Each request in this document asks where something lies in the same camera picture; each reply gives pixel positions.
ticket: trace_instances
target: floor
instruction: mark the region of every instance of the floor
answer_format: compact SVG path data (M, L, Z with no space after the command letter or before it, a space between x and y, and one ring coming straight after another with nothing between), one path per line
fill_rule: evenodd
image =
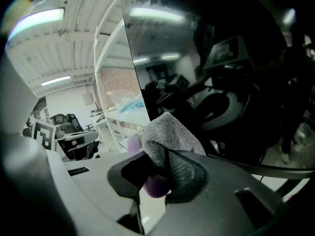
M308 125L302 123L294 137L296 144L292 143L290 162L284 163L281 159L281 142L267 149L261 164L292 168L309 169L315 167L315 132Z

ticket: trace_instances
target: fluorescent light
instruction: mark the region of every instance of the fluorescent light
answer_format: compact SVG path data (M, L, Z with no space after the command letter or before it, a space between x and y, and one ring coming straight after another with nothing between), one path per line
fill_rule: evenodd
M174 13L162 11L162 10L155 10L149 8L132 8L130 12L131 17L148 17L148 18L161 18L167 19L171 21L181 21L183 16L177 15Z
M161 56L161 59L178 59L180 57L179 54L165 54Z
M64 80L68 80L68 79L70 79L70 76L65 76L65 77L61 77L61 78L58 78L58 79L54 79L52 81L47 81L47 82L42 83L41 85L45 86L45 85L48 85L48 84L51 84L51 83L54 83L54 82L64 81Z
M295 17L295 10L294 10L294 9L290 9L290 10L286 13L283 22L284 22L286 25L289 25L289 24L291 24L291 23L293 22L294 17Z
M19 32L47 22L59 21L63 19L64 9L45 10L34 13L25 18L22 18L14 27L9 39L18 34Z
M147 60L148 60L148 58L136 59L136 60L133 61L133 63L134 63L134 64L135 64L135 63L141 63L141 62L147 61Z

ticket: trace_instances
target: office chair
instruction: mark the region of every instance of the office chair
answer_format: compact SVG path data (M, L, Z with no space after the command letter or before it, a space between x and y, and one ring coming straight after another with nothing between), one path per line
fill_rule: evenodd
M77 130L72 122L68 122L68 119L63 114L57 114L49 118L52 121L53 125L61 125L65 134L71 134L80 132L82 130Z
M74 114L57 114L50 117L53 125L60 125L65 133L65 137L58 142L70 160L91 159L94 153L98 152L99 142L96 131L84 132L78 119Z
M72 123L74 127L76 128L77 132L84 131L81 127L78 118L74 114L67 114L66 115L68 122Z

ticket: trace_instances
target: white wall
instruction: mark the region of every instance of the white wall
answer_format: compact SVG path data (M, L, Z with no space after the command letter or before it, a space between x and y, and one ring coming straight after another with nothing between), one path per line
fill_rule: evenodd
M88 86L89 93L92 94L93 103L84 105L82 95L87 93L87 87L69 88L60 90L55 93L46 95L46 102L49 116L56 114L75 114L80 125L86 129L86 125L91 124L90 114L91 110L95 110L95 93L92 86Z
M177 74L182 74L186 79L190 81L190 84L196 82L196 76L194 73L195 66L189 55L185 55L175 63L175 69Z

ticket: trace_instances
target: plastic bag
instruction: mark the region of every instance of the plastic bag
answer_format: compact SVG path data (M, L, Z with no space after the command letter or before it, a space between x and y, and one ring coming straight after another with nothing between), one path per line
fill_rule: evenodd
M142 95L135 96L133 92L123 89L108 91L109 95L120 115L120 119L124 119L126 115L145 110Z

